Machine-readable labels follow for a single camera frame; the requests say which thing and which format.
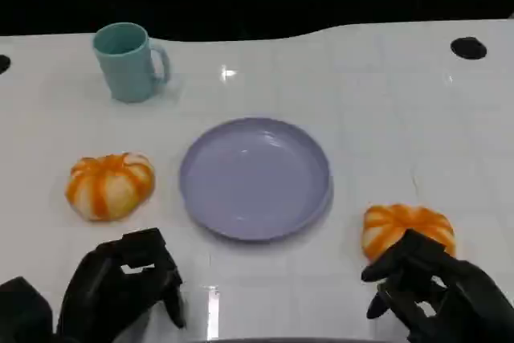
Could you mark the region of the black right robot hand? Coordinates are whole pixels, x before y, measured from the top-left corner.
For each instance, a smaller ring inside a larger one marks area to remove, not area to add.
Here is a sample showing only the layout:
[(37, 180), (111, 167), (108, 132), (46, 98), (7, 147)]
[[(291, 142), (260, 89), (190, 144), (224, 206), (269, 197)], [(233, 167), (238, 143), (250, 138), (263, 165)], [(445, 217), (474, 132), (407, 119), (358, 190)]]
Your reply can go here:
[(409, 342), (511, 342), (513, 307), (482, 269), (408, 230), (361, 273), (377, 283), (366, 316), (391, 311)]

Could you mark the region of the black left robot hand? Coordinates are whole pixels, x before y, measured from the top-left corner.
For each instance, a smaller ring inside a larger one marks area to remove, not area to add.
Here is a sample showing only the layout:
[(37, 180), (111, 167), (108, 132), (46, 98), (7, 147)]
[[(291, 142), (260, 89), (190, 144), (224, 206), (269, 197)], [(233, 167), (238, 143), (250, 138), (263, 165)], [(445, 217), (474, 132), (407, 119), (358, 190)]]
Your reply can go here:
[(63, 297), (56, 335), (72, 342), (113, 342), (162, 302), (186, 327), (178, 267), (157, 228), (102, 243), (80, 261)]

